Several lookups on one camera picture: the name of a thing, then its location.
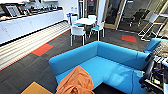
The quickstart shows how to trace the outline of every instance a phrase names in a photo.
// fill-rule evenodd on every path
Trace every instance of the sofa armrest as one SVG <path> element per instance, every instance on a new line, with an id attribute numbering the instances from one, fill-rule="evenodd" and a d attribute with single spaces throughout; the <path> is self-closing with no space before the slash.
<path id="1" fill-rule="evenodd" d="M 59 75 L 97 55 L 97 42 L 62 53 L 49 60 L 54 75 Z"/>
<path id="2" fill-rule="evenodd" d="M 148 45 L 146 46 L 144 52 L 151 53 L 156 48 L 156 46 L 159 44 L 160 41 L 168 42 L 168 40 L 166 39 L 152 38 L 150 42 L 148 43 Z"/>

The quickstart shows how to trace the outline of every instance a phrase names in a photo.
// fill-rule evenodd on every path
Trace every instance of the black chair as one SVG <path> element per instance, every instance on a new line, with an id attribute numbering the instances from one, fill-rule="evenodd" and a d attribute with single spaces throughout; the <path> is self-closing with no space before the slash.
<path id="1" fill-rule="evenodd" d="M 149 12 L 149 10 L 139 9 L 139 11 L 133 15 L 133 18 L 131 18 L 130 27 L 132 26 L 132 23 L 137 23 L 139 27 L 141 20 L 145 19 Z"/>
<path id="2" fill-rule="evenodd" d="M 136 12 L 134 15 L 133 15 L 133 18 L 131 18 L 131 21 L 130 21 L 130 27 L 132 26 L 132 23 L 138 23 L 138 27 L 139 25 L 141 24 L 140 21 L 141 21 L 141 18 L 143 17 L 144 15 L 144 12 Z"/>

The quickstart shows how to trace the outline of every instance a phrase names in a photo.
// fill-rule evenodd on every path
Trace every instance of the orange cushion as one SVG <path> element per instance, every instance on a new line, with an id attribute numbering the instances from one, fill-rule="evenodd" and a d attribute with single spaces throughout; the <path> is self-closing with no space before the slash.
<path id="1" fill-rule="evenodd" d="M 33 82 L 29 85 L 21 94 L 52 94 L 50 91 L 42 87 L 41 85 Z"/>

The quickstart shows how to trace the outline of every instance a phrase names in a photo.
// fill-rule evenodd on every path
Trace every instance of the white table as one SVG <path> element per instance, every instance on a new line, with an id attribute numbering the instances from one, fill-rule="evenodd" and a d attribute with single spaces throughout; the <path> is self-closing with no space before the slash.
<path id="1" fill-rule="evenodd" d="M 91 19 L 88 19 L 88 18 L 81 18 L 81 19 L 78 19 L 76 21 L 74 21 L 75 23 L 80 23 L 80 24 L 85 24 L 85 25 L 92 25 L 94 24 L 96 21 L 95 20 L 91 20 Z"/>

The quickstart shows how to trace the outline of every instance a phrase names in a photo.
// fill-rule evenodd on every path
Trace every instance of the blue chair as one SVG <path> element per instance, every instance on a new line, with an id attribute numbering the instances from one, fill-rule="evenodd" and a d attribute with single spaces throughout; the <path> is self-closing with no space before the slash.
<path id="1" fill-rule="evenodd" d="M 92 31 L 96 31 L 97 32 L 97 40 L 99 41 L 100 40 L 99 33 L 101 30 L 103 30 L 103 37 L 104 37 L 104 22 L 100 23 L 99 25 L 97 25 L 91 29 L 89 38 L 91 36 Z"/>

